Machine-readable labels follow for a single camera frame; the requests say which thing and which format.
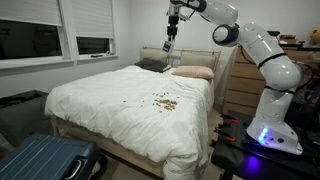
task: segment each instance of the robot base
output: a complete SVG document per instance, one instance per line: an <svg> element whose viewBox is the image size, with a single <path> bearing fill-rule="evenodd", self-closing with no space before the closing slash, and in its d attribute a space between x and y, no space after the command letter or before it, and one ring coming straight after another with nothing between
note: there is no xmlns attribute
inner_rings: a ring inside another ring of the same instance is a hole
<svg viewBox="0 0 320 180"><path fill-rule="evenodd" d="M255 117L247 133L262 146L296 155L303 152L297 134L284 121Z"/></svg>

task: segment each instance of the window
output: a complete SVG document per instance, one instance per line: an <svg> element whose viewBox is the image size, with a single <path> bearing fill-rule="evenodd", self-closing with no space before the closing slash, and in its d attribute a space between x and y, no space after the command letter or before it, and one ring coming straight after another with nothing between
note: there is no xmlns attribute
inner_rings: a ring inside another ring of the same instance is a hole
<svg viewBox="0 0 320 180"><path fill-rule="evenodd" d="M72 0L72 15L80 55L114 54L111 0Z"/></svg>
<svg viewBox="0 0 320 180"><path fill-rule="evenodd" d="M37 58L26 64L41 64L38 57L58 56L45 59L54 62L89 57L86 54L114 55L114 49L112 0L0 0L3 67L24 64L24 58Z"/></svg>
<svg viewBox="0 0 320 180"><path fill-rule="evenodd" d="M108 38L77 37L79 54L110 53Z"/></svg>
<svg viewBox="0 0 320 180"><path fill-rule="evenodd" d="M0 20L0 60L61 55L56 26Z"/></svg>

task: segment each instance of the window sill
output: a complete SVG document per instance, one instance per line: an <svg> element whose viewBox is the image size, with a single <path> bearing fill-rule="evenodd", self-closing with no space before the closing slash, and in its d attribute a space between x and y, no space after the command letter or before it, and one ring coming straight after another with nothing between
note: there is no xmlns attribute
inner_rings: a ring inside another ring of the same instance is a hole
<svg viewBox="0 0 320 180"><path fill-rule="evenodd" d="M110 60L117 57L118 55L103 55L101 57L91 57L91 55L81 55L78 58L78 61L84 62L84 61L94 61L94 60L102 60L102 59Z"/></svg>
<svg viewBox="0 0 320 180"><path fill-rule="evenodd" d="M10 70L10 69L16 69L16 68L63 64L63 63L71 63L71 62L74 62L74 60L65 60L65 59L62 59L62 57L5 60L5 61L0 61L0 70Z"/></svg>

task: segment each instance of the white comforter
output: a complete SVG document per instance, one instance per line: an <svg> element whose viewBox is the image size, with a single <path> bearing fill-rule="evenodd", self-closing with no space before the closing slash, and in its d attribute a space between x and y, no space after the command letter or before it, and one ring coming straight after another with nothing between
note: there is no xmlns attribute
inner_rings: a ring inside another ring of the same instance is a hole
<svg viewBox="0 0 320 180"><path fill-rule="evenodd" d="M176 101L175 109L155 102L165 99ZM155 162L166 160L166 179L189 180L196 179L196 169L208 158L212 104L213 87L206 80L129 66L55 88L45 113L112 138Z"/></svg>

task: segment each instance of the pillow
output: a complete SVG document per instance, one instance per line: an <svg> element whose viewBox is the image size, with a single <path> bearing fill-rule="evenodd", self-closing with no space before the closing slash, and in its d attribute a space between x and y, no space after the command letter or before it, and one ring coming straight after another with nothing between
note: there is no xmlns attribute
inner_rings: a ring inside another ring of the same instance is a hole
<svg viewBox="0 0 320 180"><path fill-rule="evenodd" d="M180 66L204 66L214 71L217 58L208 52L181 52Z"/></svg>
<svg viewBox="0 0 320 180"><path fill-rule="evenodd" d="M168 54L162 50L157 49L140 49L140 60L145 58L153 59L162 63L167 63Z"/></svg>
<svg viewBox="0 0 320 180"><path fill-rule="evenodd" d="M212 79L212 69L203 66L179 66L173 73L176 76Z"/></svg>
<svg viewBox="0 0 320 180"><path fill-rule="evenodd" d="M147 59L147 58L143 59L142 61L137 62L134 65L139 66L142 69L146 69L146 70L154 71L154 72L159 72L159 73L163 73L166 70L170 69L170 68L168 68L168 64L166 64L166 63L162 63L162 62L155 61L153 59Z"/></svg>

